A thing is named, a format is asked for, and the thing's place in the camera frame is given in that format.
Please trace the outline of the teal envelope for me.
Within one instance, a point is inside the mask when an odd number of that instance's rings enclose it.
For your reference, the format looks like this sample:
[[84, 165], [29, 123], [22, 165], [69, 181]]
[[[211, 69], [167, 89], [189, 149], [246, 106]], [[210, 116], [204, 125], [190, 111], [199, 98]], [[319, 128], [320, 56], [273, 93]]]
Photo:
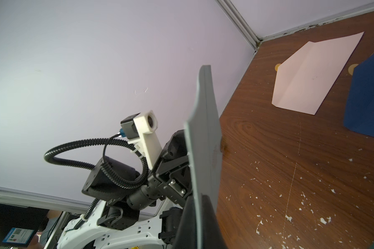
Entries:
[[198, 72], [195, 103], [185, 132], [195, 206], [202, 215], [203, 196], [217, 207], [222, 170], [222, 133], [210, 65]]

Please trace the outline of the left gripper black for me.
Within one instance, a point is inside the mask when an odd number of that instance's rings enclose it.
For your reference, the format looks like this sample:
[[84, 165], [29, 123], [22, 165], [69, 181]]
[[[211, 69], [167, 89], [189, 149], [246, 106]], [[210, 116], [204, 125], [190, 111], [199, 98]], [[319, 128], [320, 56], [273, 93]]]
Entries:
[[190, 163], [185, 131], [175, 132], [162, 149], [148, 177], [155, 195], [164, 196], [184, 207], [192, 194]]

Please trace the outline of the pink envelope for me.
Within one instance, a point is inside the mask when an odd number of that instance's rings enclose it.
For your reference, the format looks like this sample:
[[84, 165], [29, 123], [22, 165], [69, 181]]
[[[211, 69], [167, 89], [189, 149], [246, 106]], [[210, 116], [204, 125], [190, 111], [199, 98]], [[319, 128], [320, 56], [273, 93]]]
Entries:
[[307, 42], [277, 68], [272, 105], [315, 115], [363, 35]]

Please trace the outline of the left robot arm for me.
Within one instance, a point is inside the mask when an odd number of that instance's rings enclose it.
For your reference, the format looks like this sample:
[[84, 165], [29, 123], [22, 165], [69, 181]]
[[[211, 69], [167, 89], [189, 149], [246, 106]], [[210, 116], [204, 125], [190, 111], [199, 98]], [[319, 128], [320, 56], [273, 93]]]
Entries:
[[[99, 201], [105, 201], [106, 207], [97, 225], [124, 231], [137, 222], [141, 210], [156, 205], [158, 199], [168, 198], [178, 207], [161, 214], [165, 227], [159, 238], [171, 244], [176, 237], [182, 208], [192, 194], [185, 132], [179, 130], [172, 135], [152, 169], [149, 169], [146, 157], [137, 147], [122, 139], [124, 136], [121, 130], [110, 138], [73, 141], [56, 146], [44, 154], [44, 160], [50, 164], [91, 170], [82, 192], [93, 197], [94, 201], [72, 230], [80, 229], [89, 220]], [[106, 155], [96, 165], [58, 157], [66, 151], [98, 145], [130, 149], [139, 157], [142, 172]]]

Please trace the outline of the navy blue envelope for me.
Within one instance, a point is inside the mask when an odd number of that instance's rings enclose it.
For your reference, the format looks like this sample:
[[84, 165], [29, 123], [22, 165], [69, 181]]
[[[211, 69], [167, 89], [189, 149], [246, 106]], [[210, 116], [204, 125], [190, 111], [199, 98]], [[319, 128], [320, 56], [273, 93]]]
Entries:
[[343, 125], [374, 137], [374, 54], [354, 69]]

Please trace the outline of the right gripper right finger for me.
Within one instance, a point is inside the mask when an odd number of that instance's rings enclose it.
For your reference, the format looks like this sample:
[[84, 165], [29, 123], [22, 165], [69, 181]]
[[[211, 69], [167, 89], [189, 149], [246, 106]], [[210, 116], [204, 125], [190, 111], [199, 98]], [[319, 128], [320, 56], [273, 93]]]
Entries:
[[202, 195], [203, 249], [227, 249], [210, 197]]

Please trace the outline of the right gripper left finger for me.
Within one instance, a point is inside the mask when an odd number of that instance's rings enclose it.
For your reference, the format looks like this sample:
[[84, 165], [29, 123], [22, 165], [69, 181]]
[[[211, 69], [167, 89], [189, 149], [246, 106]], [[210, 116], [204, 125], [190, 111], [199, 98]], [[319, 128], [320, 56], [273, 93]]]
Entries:
[[172, 248], [197, 248], [196, 212], [193, 197], [187, 199]]

